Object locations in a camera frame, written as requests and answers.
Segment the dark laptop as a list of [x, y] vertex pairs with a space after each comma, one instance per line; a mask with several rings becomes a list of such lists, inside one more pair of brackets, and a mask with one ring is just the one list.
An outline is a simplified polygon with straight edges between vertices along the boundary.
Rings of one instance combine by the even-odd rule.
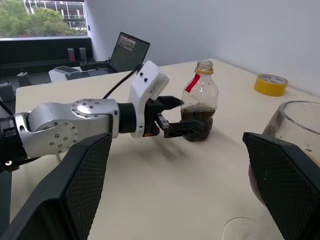
[[150, 43], [120, 32], [110, 59], [80, 63], [82, 71], [104, 70], [107, 74], [126, 72], [141, 65], [147, 55]]

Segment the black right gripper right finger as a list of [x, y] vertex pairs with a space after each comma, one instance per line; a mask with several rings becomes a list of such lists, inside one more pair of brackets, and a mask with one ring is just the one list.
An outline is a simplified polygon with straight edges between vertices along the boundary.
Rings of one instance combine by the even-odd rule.
[[284, 240], [320, 240], [320, 167], [297, 145], [245, 132], [261, 198]]

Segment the yellow tape roll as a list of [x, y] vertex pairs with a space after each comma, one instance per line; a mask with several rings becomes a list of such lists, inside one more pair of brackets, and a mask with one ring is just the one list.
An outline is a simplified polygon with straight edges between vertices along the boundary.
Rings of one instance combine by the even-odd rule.
[[257, 76], [253, 88], [258, 93], [266, 96], [281, 97], [284, 95], [287, 86], [288, 81], [283, 77], [271, 74], [260, 74]]

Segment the clear bottle with dark drink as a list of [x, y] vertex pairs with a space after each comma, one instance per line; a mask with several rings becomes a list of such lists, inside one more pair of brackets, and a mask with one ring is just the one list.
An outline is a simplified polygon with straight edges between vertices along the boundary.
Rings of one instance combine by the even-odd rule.
[[218, 107], [219, 90], [213, 81], [213, 62], [199, 60], [193, 79], [185, 86], [180, 107], [183, 121], [196, 120], [203, 124], [201, 131], [189, 133], [184, 139], [189, 142], [205, 141], [213, 127], [213, 115]]

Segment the long black counter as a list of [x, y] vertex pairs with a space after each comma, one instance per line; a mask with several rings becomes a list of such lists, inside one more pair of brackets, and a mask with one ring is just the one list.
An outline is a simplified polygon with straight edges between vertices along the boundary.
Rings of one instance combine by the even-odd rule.
[[[68, 48], [74, 49], [71, 62]], [[47, 73], [59, 66], [78, 67], [79, 48], [86, 48], [88, 61], [94, 60], [92, 40], [89, 37], [34, 37], [0, 39], [0, 77], [27, 72]]]

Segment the window with trees outside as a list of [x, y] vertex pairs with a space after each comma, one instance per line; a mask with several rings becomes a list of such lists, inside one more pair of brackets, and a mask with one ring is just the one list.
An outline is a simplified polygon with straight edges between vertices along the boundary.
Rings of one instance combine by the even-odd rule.
[[0, 39], [86, 35], [84, 0], [0, 0]]

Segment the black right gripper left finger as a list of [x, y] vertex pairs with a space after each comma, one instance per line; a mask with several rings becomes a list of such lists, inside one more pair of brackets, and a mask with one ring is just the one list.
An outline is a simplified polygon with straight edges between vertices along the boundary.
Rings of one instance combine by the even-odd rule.
[[101, 200], [112, 137], [73, 145], [34, 189], [0, 240], [88, 240]]

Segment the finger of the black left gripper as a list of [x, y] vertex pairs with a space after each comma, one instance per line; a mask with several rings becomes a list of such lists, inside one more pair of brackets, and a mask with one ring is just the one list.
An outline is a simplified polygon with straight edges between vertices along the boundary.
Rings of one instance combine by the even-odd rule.
[[159, 102], [163, 105], [163, 110], [171, 110], [184, 104], [184, 101], [175, 96], [160, 96]]
[[183, 137], [185, 140], [206, 140], [213, 126], [213, 116], [209, 112], [183, 112], [182, 120], [170, 123], [161, 113], [156, 122], [165, 138]]

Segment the white box device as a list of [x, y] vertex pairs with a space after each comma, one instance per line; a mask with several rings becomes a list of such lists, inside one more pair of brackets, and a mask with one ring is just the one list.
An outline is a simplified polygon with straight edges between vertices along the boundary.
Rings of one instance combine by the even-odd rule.
[[55, 69], [52, 69], [48, 72], [50, 80], [52, 83], [59, 83], [59, 82], [65, 82], [66, 79], [66, 73], [56, 71]]

